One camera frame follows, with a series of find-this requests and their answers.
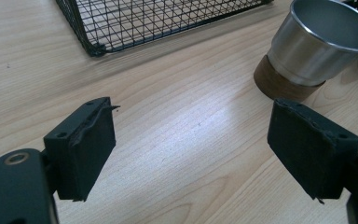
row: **wire mesh cage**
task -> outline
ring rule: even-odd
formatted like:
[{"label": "wire mesh cage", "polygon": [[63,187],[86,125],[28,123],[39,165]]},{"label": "wire mesh cage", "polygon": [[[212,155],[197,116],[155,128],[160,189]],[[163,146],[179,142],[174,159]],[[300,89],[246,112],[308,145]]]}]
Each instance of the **wire mesh cage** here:
[{"label": "wire mesh cage", "polygon": [[272,0],[56,0],[90,56],[132,48]]}]

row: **metal cup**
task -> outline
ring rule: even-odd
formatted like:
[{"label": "metal cup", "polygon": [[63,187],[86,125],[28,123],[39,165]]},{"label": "metal cup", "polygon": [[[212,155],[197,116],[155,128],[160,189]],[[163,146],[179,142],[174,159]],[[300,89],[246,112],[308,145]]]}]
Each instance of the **metal cup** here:
[{"label": "metal cup", "polygon": [[302,101],[357,57],[357,10],[334,0],[294,0],[255,70],[255,82],[270,98]]}]

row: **wood grain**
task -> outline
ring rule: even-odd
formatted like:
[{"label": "wood grain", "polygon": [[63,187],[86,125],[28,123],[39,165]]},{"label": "wood grain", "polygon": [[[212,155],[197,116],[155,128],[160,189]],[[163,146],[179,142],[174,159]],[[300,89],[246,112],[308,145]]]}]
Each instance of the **wood grain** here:
[{"label": "wood grain", "polygon": [[[117,146],[85,203],[57,201],[61,223],[346,223],[348,192],[311,200],[266,142],[253,72],[289,4],[91,59],[54,1],[0,1],[0,156],[110,96]],[[358,134],[358,61],[304,104]]]}]

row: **stainless steel cup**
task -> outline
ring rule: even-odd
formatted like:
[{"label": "stainless steel cup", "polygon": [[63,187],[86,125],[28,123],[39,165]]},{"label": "stainless steel cup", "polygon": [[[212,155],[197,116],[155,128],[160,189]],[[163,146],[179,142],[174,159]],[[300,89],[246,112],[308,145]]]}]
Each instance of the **stainless steel cup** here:
[{"label": "stainless steel cup", "polygon": [[275,72],[299,87],[319,87],[357,57],[358,11],[334,0],[294,0],[267,53]]}]

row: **wooden table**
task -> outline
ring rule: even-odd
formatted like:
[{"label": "wooden table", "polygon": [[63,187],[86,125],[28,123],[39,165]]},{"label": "wooden table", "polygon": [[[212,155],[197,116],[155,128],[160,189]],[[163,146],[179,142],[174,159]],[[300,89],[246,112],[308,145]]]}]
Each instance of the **wooden table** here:
[{"label": "wooden table", "polygon": [[[85,203],[56,197],[61,223],[346,223],[349,193],[313,201],[266,141],[253,72],[289,4],[93,59],[54,1],[0,1],[0,156],[110,96],[117,146]],[[358,134],[358,61],[305,104]]]}]

